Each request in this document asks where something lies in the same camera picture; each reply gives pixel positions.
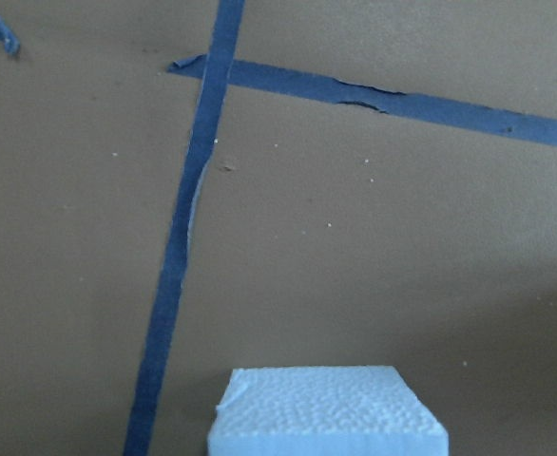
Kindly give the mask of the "light blue foam block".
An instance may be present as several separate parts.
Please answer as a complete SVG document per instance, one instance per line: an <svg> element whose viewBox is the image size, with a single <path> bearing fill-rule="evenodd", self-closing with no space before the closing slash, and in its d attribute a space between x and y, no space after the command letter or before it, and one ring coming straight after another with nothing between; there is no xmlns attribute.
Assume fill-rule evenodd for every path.
<svg viewBox="0 0 557 456"><path fill-rule="evenodd" d="M235 369L211 455L447 455L449 433L386 366Z"/></svg>

